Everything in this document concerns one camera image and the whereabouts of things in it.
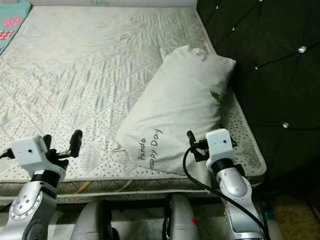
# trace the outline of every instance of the white pillow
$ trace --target white pillow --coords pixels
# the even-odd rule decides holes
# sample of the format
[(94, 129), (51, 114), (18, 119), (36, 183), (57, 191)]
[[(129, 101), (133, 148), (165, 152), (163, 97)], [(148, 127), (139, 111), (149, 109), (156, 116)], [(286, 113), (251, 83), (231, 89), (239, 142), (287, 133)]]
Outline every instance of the white pillow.
[[(201, 140), (218, 126), (220, 99), (235, 63), (188, 45), (175, 49), (165, 57), (115, 140), (139, 166), (184, 174), (186, 133), (191, 130)], [(186, 162), (194, 177), (209, 183), (205, 162), (194, 164), (193, 154)]]

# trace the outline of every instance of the mattress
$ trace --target mattress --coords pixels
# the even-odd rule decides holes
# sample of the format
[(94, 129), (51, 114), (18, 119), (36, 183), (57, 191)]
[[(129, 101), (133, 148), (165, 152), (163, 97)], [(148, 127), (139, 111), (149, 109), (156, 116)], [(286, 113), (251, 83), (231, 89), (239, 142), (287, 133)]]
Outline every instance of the mattress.
[[(57, 188), (60, 203), (160, 198), (175, 191), (206, 195), (183, 175), (140, 167), (125, 151), (113, 151), (117, 130), (162, 54), (187, 44), (214, 51), (190, 7), (34, 6), (0, 56), (0, 150), (19, 138), (51, 134), (51, 147), (64, 151), (81, 129), (80, 156), (69, 159)], [(222, 118), (238, 143), (236, 161), (251, 183), (261, 183), (267, 167), (231, 89)], [(15, 160), (2, 159), (0, 203), (28, 180)], [(86, 181), (91, 184), (73, 194)]]

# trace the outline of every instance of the yellow cord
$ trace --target yellow cord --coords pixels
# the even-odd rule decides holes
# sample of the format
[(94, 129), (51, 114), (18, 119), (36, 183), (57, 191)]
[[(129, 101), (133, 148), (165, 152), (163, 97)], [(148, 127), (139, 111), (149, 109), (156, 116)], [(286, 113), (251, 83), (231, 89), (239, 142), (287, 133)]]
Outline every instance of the yellow cord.
[(84, 184), (82, 184), (81, 187), (78, 188), (77, 191), (75, 191), (73, 194), (79, 194), (81, 193), (83, 190), (85, 190), (89, 185), (91, 184), (91, 181), (86, 181)]

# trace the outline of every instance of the bed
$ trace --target bed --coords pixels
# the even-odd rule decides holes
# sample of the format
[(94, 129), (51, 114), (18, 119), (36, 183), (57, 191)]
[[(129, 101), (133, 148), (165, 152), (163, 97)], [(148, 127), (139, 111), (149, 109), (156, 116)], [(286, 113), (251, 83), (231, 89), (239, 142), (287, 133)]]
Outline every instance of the bed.
[[(170, 192), (207, 196), (183, 175), (139, 167), (126, 152), (112, 151), (117, 129), (162, 55), (186, 44), (214, 51), (191, 7), (33, 6), (0, 56), (0, 150), (14, 139), (51, 134), (51, 146), (62, 151), (81, 129), (80, 156), (69, 160), (59, 203), (157, 199)], [(231, 89), (222, 118), (238, 144), (237, 162), (260, 184), (267, 167)], [(0, 161), (0, 205), (28, 180), (14, 160)]]

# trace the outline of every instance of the black upholstered headboard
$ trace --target black upholstered headboard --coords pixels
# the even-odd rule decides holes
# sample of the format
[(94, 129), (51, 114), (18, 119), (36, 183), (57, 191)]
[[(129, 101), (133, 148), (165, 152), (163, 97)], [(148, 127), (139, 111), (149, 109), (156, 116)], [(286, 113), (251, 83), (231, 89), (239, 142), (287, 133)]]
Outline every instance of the black upholstered headboard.
[(266, 181), (319, 176), (320, 0), (198, 0), (197, 10), (216, 52), (237, 61), (232, 86)]

